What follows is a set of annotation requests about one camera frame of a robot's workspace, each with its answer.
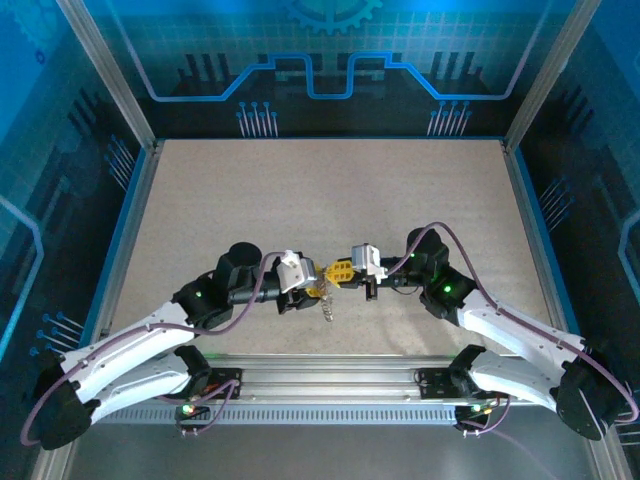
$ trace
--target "enclosure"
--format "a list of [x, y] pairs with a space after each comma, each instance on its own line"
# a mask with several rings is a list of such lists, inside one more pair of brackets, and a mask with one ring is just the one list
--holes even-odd
[[[634, 1], [1, 5], [3, 478], [640, 475], [637, 425], [589, 442], [516, 402], [501, 430], [532, 459], [398, 417], [418, 408], [420, 365], [467, 344], [508, 352], [392, 291], [365, 302], [336, 289], [331, 323], [260, 305], [233, 334], [195, 342], [212, 365], [247, 369], [238, 408], [329, 405], [344, 421], [228, 418], [191, 441], [149, 401], [139, 420], [114, 414], [55, 451], [19, 441], [42, 352], [144, 318], [232, 244], [324, 266], [364, 242], [402, 255], [433, 220], [492, 292], [615, 352], [638, 388]], [[381, 406], [396, 413], [354, 420]], [[496, 450], [504, 460], [487, 462]]]

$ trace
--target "gear graphic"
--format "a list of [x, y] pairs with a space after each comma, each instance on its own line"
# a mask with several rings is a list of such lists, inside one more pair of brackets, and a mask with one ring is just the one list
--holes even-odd
[[288, 17], [300, 27], [311, 27], [313, 33], [324, 31], [346, 34], [349, 27], [358, 28], [363, 20], [371, 20], [374, 8], [382, 7], [381, 0], [283, 0]]
[[55, 0], [3, 0], [0, 11], [12, 13], [22, 33], [38, 49], [46, 50], [58, 31]]

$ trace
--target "beige tabletop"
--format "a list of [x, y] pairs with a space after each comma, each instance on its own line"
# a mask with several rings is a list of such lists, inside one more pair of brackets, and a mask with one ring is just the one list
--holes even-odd
[[[324, 266], [365, 242], [402, 255], [407, 233], [433, 220], [454, 229], [493, 294], [549, 321], [498, 141], [167, 141], [112, 332], [215, 268], [236, 242], [300, 250]], [[195, 343], [204, 353], [433, 355], [486, 344], [431, 317], [417, 294], [384, 289], [365, 302], [361, 289], [332, 291], [333, 323], [320, 308], [280, 316], [260, 304], [229, 334]]]

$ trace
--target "glass panel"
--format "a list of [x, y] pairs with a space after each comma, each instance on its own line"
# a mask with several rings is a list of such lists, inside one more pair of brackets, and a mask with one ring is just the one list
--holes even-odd
[[37, 357], [78, 344], [140, 147], [55, 2], [2, 5], [0, 477], [25, 478]]
[[172, 138], [503, 135], [572, 5], [88, 2]]
[[[640, 387], [640, 11], [604, 0], [522, 142], [587, 338]], [[640, 431], [620, 427], [640, 475]]]

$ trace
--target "table surface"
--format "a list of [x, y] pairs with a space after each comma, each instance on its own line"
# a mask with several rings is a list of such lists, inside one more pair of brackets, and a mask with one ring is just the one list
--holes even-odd
[[[549, 322], [503, 154], [494, 140], [170, 140], [164, 144], [112, 332], [156, 310], [215, 268], [236, 242], [300, 250], [316, 264], [376, 245], [400, 256], [409, 231], [448, 223], [493, 294]], [[446, 233], [454, 267], [466, 273]], [[431, 317], [418, 294], [333, 289], [320, 308], [280, 316], [256, 305], [204, 353], [455, 355], [495, 347]]]

